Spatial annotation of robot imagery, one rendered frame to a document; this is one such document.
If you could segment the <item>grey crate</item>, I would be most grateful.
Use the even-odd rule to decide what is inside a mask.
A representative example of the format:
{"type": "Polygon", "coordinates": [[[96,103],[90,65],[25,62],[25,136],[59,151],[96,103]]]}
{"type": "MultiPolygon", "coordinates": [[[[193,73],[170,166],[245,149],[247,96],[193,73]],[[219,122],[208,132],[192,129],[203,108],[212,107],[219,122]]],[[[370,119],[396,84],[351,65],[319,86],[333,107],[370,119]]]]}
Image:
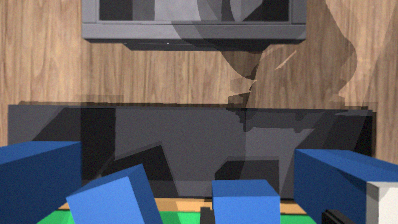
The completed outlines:
{"type": "Polygon", "coordinates": [[[131,51],[264,51],[306,40],[307,0],[82,0],[82,23],[131,51]]]}

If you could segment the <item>tall dark blue block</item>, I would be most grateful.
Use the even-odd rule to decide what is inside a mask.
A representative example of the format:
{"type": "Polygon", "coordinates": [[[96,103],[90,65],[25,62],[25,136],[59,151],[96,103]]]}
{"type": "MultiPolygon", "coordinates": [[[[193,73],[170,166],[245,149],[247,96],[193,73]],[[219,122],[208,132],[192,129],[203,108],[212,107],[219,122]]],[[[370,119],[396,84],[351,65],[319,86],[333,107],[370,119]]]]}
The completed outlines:
{"type": "Polygon", "coordinates": [[[398,165],[349,150],[294,149],[294,201],[316,224],[327,209],[356,224],[398,224],[398,165]]]}
{"type": "Polygon", "coordinates": [[[66,200],[75,224],[163,224],[143,164],[93,180],[66,200]]]}
{"type": "Polygon", "coordinates": [[[212,180],[216,224],[280,224],[280,196],[266,180],[212,180]]]}
{"type": "Polygon", "coordinates": [[[0,224],[37,224],[82,187],[82,142],[0,147],[0,224]]]}

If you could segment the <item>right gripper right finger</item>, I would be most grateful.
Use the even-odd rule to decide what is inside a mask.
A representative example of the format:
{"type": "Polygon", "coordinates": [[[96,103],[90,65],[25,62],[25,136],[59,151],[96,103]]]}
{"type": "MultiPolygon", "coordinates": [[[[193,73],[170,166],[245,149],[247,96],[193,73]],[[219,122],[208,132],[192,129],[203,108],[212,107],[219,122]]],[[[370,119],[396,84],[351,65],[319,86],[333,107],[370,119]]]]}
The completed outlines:
{"type": "Polygon", "coordinates": [[[339,210],[327,209],[322,213],[321,224],[356,224],[339,210]]]}

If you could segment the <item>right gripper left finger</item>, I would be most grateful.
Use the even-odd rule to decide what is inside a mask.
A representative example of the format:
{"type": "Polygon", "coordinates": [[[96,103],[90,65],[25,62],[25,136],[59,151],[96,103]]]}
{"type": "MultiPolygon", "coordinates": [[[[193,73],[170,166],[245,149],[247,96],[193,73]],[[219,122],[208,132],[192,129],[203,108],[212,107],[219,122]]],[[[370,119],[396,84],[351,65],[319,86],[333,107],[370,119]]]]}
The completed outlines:
{"type": "Polygon", "coordinates": [[[210,207],[200,207],[200,224],[216,224],[214,210],[210,210],[210,207]]]}

